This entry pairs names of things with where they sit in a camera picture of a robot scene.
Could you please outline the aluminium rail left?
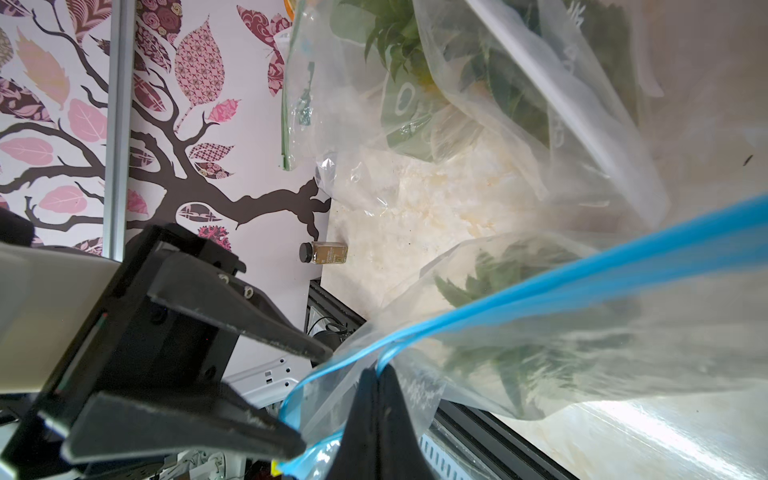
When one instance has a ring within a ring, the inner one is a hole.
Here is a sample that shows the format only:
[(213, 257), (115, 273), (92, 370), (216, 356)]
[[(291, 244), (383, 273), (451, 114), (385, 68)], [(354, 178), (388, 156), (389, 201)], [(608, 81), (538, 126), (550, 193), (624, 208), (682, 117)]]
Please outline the aluminium rail left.
[(122, 261), (126, 245), (129, 143), (133, 92), (135, 3), (112, 3), (105, 157), (103, 252)]

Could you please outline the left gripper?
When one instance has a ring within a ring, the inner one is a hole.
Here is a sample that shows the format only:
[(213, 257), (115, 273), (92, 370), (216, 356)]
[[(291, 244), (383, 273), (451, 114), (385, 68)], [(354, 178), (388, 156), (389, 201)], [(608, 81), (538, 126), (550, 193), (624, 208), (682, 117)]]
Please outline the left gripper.
[(296, 430), (222, 375), (236, 335), (316, 363), (332, 350), (234, 277), (243, 270), (235, 254), (177, 225), (135, 237), (4, 448), (2, 467), (14, 479), (146, 479), (183, 450), (262, 460), (302, 453)]

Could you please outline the back right zip bag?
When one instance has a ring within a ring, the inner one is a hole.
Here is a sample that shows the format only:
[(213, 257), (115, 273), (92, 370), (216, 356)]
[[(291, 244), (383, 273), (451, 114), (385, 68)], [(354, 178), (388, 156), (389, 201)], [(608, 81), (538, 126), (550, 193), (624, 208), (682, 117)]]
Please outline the back right zip bag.
[(648, 227), (670, 201), (640, 132), (661, 95), (637, 1), (417, 1), (447, 100), (499, 135), (546, 201), (624, 207)]

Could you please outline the blue-zip bag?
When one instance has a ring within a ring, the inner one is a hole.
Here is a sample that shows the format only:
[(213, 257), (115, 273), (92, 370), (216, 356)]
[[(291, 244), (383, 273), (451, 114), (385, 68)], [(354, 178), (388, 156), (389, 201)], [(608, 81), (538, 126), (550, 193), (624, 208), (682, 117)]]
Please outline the blue-zip bag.
[(737, 391), (767, 379), (767, 200), (600, 250), (558, 233), (467, 241), (348, 337), (286, 397), (323, 478), (362, 376), (398, 376), (417, 430), (442, 400), (518, 420), (570, 405)]

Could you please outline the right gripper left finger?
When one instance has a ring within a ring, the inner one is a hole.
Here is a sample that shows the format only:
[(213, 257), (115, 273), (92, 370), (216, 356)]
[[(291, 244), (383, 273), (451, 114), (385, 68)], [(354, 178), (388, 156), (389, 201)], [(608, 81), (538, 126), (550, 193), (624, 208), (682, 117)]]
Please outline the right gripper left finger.
[(365, 369), (327, 480), (376, 479), (378, 381), (376, 372)]

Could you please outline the back green-zip bag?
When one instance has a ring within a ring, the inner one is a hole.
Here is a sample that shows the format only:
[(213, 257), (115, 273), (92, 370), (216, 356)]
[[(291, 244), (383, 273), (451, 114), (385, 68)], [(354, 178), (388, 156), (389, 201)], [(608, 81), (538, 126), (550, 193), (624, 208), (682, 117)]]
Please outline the back green-zip bag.
[(346, 147), (443, 163), (472, 145), (476, 122), (436, 85), (393, 81), (375, 49), (364, 58), (371, 14), (340, 1), (297, 1), (282, 93), (283, 167)]

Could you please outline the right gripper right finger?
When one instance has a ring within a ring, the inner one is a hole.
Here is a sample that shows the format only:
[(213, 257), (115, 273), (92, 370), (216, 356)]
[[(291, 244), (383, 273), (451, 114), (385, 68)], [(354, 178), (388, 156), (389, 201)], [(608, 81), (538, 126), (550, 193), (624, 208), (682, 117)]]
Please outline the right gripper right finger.
[(386, 366), (379, 376), (379, 478), (434, 478), (420, 450), (405, 398), (392, 366)]

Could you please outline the pineapple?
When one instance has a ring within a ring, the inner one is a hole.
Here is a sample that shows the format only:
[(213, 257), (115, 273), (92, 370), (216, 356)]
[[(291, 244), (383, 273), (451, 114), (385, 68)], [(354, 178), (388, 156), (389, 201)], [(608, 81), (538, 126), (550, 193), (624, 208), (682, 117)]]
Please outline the pineapple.
[(393, 81), (400, 72), (405, 72), (413, 75), (419, 85), (436, 89), (420, 40), (412, 1), (351, 0), (340, 1), (339, 4), (374, 17), (373, 26), (365, 34), (365, 59), (375, 49)]
[[(437, 276), (435, 286), (454, 308), (478, 301), (537, 275), (580, 259), (553, 241), (534, 238), (509, 244), (499, 256), (480, 251), (463, 285)], [(640, 311), (631, 298), (497, 325), (472, 326), (440, 335), (450, 351), (443, 368), (512, 417), (540, 420), (572, 401), (578, 374), (594, 366), (593, 353), (629, 344), (625, 333), (594, 339), (592, 331), (611, 329)]]

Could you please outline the brown spice jar left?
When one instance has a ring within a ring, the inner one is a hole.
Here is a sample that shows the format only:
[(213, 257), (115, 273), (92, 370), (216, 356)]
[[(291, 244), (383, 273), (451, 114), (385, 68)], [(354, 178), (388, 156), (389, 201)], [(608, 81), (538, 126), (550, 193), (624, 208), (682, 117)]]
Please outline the brown spice jar left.
[(317, 265), (343, 264), (347, 255), (348, 246), (339, 242), (305, 242), (298, 252), (302, 263)]

